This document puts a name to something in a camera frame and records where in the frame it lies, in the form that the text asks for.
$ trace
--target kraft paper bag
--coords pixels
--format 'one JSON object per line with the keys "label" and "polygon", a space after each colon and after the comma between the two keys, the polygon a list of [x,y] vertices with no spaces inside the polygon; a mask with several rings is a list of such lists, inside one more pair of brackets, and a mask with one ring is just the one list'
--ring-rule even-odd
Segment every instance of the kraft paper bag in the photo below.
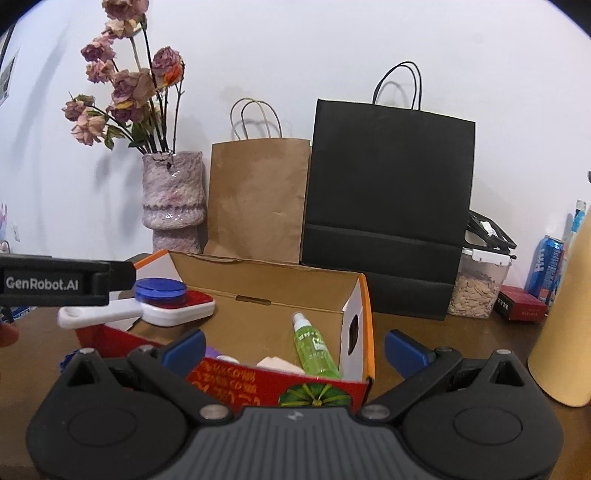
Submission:
{"label": "kraft paper bag", "polygon": [[[232,118],[240,102],[245,134],[242,140]],[[268,138],[250,139],[244,110],[252,103],[261,109]],[[263,109],[277,119],[279,138],[271,130]],[[279,118],[261,100],[241,99],[230,112],[237,141],[214,144],[209,183],[204,253],[215,257],[245,258],[296,264],[300,260],[310,140],[283,138]]]}

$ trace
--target dried rose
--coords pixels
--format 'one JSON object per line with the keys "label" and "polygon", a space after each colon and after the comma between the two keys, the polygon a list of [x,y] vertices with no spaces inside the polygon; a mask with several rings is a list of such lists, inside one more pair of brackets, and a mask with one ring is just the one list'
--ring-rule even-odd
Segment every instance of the dried rose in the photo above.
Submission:
{"label": "dried rose", "polygon": [[74,100],[79,100],[86,106],[93,106],[96,102],[96,98],[94,98],[92,95],[83,95],[82,93],[75,97]]}
{"label": "dried rose", "polygon": [[104,138],[105,133],[105,117],[103,115],[92,115],[93,111],[86,108],[76,122],[76,126],[72,129],[72,135],[78,142],[92,146],[100,138]]}
{"label": "dried rose", "polygon": [[112,82],[114,104],[133,100],[137,107],[141,107],[156,93],[149,69],[140,72],[121,70],[113,75]]}
{"label": "dried rose", "polygon": [[115,65],[111,60],[97,60],[86,66],[88,80],[92,83],[107,83],[115,72]]}
{"label": "dried rose", "polygon": [[62,108],[61,111],[64,112],[66,118],[70,122],[76,122],[85,109],[86,105],[84,102],[81,102],[80,100],[72,100],[70,102],[66,102],[66,106]]}
{"label": "dried rose", "polygon": [[115,52],[111,48],[112,44],[113,40],[108,35],[101,35],[84,47],[80,53],[82,53],[86,61],[113,60]]}
{"label": "dried rose", "polygon": [[158,87],[170,87],[183,77],[183,58],[178,51],[171,47],[164,47],[154,55],[152,68]]}
{"label": "dried rose", "polygon": [[105,24],[103,34],[107,34],[110,38],[131,38],[138,33],[139,22],[130,18],[129,20],[109,20]]}
{"label": "dried rose", "polygon": [[103,8],[111,19],[130,20],[148,11],[149,0],[103,0]]}
{"label": "dried rose", "polygon": [[132,100],[109,105],[107,111],[115,120],[122,124],[126,124],[129,121],[139,123],[144,121],[145,117],[144,109],[138,108]]}

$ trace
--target pink textured vase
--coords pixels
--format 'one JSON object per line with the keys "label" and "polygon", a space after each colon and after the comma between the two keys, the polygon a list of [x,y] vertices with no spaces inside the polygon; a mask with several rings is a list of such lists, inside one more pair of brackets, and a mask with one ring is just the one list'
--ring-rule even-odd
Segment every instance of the pink textured vase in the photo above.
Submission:
{"label": "pink textured vase", "polygon": [[201,253],[197,226],[205,220],[201,152],[144,155],[144,214],[154,231],[152,246],[177,252]]}

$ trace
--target blue can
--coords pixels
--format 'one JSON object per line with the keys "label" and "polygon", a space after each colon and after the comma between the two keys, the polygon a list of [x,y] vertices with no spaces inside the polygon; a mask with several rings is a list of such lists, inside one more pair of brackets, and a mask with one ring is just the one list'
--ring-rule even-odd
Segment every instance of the blue can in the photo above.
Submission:
{"label": "blue can", "polygon": [[525,289],[530,295],[543,301],[546,305],[551,300],[563,251],[564,246],[560,240],[546,235],[535,252]]}

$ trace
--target green cabbage illustration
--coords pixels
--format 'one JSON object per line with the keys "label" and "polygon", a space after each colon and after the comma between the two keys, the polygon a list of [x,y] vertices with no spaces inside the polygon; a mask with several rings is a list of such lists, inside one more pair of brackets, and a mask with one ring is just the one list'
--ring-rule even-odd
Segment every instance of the green cabbage illustration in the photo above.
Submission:
{"label": "green cabbage illustration", "polygon": [[294,385],[279,397],[281,407],[350,407],[351,396],[331,384]]}

